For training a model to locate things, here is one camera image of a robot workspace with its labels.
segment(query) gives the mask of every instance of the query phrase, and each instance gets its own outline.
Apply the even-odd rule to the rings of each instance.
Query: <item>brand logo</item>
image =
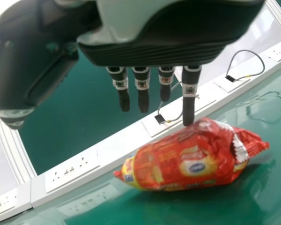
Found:
[[[205,164],[203,163],[196,163],[190,167],[190,171],[197,173],[205,169]]]

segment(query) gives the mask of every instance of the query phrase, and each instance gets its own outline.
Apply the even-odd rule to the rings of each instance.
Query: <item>chip bag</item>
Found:
[[[202,118],[129,157],[114,175],[141,190],[177,191],[229,184],[268,149],[260,136]]]

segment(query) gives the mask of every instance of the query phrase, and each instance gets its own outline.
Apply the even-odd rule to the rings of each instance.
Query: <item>red snack bag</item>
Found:
[[[142,190],[175,191],[228,184],[268,149],[247,130],[202,118],[137,150],[115,176]]]

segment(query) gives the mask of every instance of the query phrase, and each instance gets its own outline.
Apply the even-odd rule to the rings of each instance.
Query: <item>snack bag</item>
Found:
[[[228,184],[269,144],[244,129],[202,118],[129,157],[115,176],[141,190],[177,191]]]

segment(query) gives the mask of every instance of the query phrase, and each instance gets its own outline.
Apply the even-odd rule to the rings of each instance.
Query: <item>robotic hand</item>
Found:
[[[107,67],[123,111],[130,108],[126,67],[133,67],[139,106],[148,110],[150,67],[159,67],[169,99],[183,66],[183,122],[194,119],[201,65],[240,38],[264,0],[21,0],[0,17],[0,118],[12,129],[57,88],[78,48]]]

